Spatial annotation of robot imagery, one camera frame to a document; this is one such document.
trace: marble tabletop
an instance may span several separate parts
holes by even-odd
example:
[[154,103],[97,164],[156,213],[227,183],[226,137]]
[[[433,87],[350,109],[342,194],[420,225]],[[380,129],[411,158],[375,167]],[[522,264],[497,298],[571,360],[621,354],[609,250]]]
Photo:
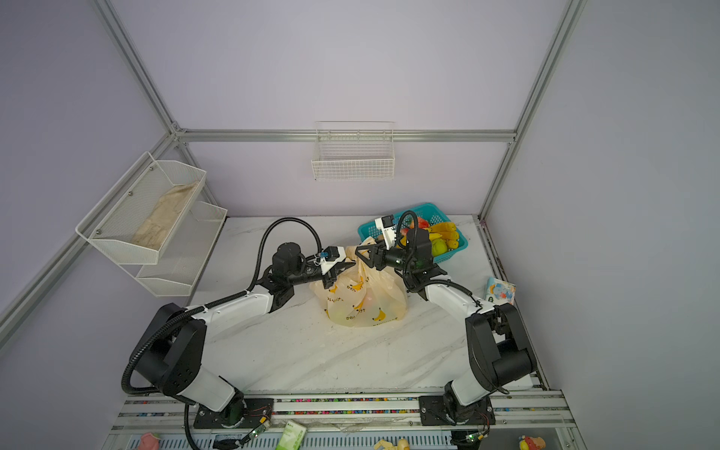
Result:
[[[230,217],[200,279],[192,304],[217,300],[245,289],[252,278],[260,239],[275,217]],[[374,217],[303,217],[323,246],[356,246],[357,227]],[[468,247],[440,263],[453,280],[473,292],[492,276],[474,220],[450,216]],[[300,244],[315,252],[310,232],[287,222],[270,234],[263,269],[277,246]],[[246,320],[212,335],[202,363],[247,393],[337,393],[438,391],[469,368],[464,326],[440,307],[409,294],[402,320],[370,328],[332,323],[307,287],[280,310]],[[529,377],[516,382],[531,387]]]

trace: beige cloth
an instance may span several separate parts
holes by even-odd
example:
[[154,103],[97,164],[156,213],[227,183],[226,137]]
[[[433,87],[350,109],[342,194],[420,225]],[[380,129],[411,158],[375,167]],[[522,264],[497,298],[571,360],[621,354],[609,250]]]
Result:
[[160,250],[178,216],[190,200],[197,184],[198,181],[193,184],[174,186],[160,197],[158,202],[155,203],[155,208],[153,208],[150,217],[145,219],[145,222],[132,237],[131,243],[152,248],[153,250]]

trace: mesh shelf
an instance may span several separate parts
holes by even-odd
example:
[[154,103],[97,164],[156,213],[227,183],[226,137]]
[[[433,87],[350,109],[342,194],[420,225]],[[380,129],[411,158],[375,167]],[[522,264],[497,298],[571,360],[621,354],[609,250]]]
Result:
[[157,297],[189,296],[227,213],[224,208],[196,201],[160,261],[143,266],[135,279]]
[[[116,264],[157,264],[175,236],[205,184],[206,172],[179,161],[155,161],[132,184],[121,200],[110,210],[89,237],[90,244]],[[140,226],[150,216],[161,196],[173,186],[195,183],[188,200],[179,211],[159,248],[148,248],[132,243]]]
[[[321,130],[329,124],[381,130]],[[312,172],[318,181],[389,180],[395,176],[392,122],[319,122]]]

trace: white wall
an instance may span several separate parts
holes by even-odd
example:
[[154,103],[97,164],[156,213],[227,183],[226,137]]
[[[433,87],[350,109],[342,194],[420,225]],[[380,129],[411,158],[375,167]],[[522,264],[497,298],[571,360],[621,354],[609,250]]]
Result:
[[566,0],[115,0],[185,128],[514,128]]
[[[0,309],[163,134],[89,2],[1,9]],[[0,446],[98,449],[127,357],[166,302],[86,251],[0,360]]]
[[313,143],[192,143],[218,202],[235,216],[372,215],[425,202],[480,210],[504,143],[397,143],[395,178],[315,181]]
[[490,213],[591,450],[717,432],[719,42],[716,1],[589,1]]

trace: green tissue pack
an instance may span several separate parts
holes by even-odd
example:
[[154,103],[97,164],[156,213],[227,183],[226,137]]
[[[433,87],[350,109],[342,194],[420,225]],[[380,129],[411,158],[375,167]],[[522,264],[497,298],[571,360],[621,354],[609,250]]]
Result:
[[298,450],[305,433],[307,433],[306,427],[288,420],[275,450]]

